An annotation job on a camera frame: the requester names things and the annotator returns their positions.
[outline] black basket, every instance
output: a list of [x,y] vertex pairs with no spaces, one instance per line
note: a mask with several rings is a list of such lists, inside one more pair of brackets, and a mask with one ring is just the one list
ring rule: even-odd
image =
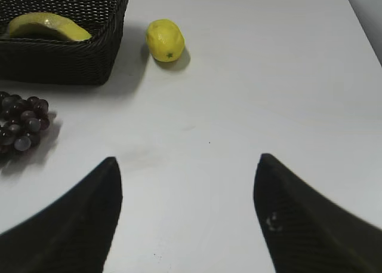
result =
[[0,78],[21,82],[102,85],[119,50],[128,0],[0,0],[0,34],[30,12],[72,19],[92,38],[64,42],[0,38]]

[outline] white wall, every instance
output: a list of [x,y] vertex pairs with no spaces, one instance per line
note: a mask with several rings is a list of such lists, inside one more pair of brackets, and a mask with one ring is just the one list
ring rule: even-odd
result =
[[382,0],[349,0],[382,63]]

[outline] bunch of grapes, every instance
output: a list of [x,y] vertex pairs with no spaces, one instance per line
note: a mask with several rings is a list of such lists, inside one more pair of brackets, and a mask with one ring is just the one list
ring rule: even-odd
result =
[[40,143],[49,125],[49,104],[44,99],[9,95],[0,91],[0,154],[25,152]]

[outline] purple grape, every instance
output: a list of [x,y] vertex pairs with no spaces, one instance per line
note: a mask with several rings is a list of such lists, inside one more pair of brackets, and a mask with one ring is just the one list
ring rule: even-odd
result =
[[20,116],[20,119],[23,122],[30,118],[36,118],[36,114],[33,111],[24,111]]
[[27,99],[27,101],[28,101],[32,106],[34,106],[35,103],[37,103],[37,102],[39,101],[39,98],[36,97],[36,96],[32,96],[32,97],[29,97],[29,98]]
[[47,128],[49,128],[50,121],[48,118],[40,118],[38,120],[40,121],[40,124],[41,124],[41,128],[40,128],[41,131],[45,131]]
[[39,134],[36,134],[36,133],[26,133],[25,136],[27,136],[29,139],[30,139],[30,147],[34,147],[34,146],[37,146],[40,141],[41,141],[41,137]]
[[0,92],[0,100],[3,101],[5,97],[9,97],[10,95],[7,92]]
[[10,114],[13,116],[20,116],[20,114],[26,110],[26,108],[19,102],[12,104],[9,109]]
[[14,102],[16,102],[16,99],[14,97],[5,97],[4,99],[2,99],[1,107],[3,110],[7,110],[12,106]]
[[20,104],[24,107],[25,110],[32,110],[33,109],[33,106],[30,102],[28,102],[27,100],[18,100],[17,101],[17,104]]
[[33,111],[39,116],[46,116],[48,113],[48,104],[41,101],[42,100],[35,103]]
[[1,117],[2,117],[3,119],[9,119],[10,116],[11,116],[11,113],[10,113],[10,110],[9,110],[9,109],[7,109],[7,110],[1,112]]
[[13,95],[11,95],[11,97],[14,97],[17,101],[21,100],[21,96],[18,94],[13,94]]
[[18,135],[21,133],[22,131],[22,127],[20,125],[17,125],[17,124],[13,124],[13,125],[10,125],[8,127],[8,129],[14,134],[14,135]]
[[16,116],[11,116],[9,119],[8,119],[8,122],[13,125],[13,124],[19,124],[20,123],[20,118],[16,117]]
[[30,119],[27,119],[27,121],[25,122],[25,127],[27,130],[33,133],[37,133],[41,128],[41,123],[36,118],[30,118]]
[[14,148],[20,152],[26,151],[27,149],[30,148],[31,145],[32,145],[32,142],[26,136],[21,136],[14,141]]
[[0,146],[0,154],[6,154],[11,149],[10,146]]
[[7,128],[2,128],[0,130],[0,145],[9,146],[13,143],[15,136],[12,131]]

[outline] lemon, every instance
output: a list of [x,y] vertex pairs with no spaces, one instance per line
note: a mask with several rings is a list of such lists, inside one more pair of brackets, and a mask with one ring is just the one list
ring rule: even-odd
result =
[[177,60],[184,49],[184,38],[179,27],[168,19],[150,23],[146,31],[146,42],[152,56],[160,62]]
[[48,12],[33,12],[18,16],[9,23],[10,37],[48,34],[65,41],[83,41],[91,38],[89,32],[71,19]]

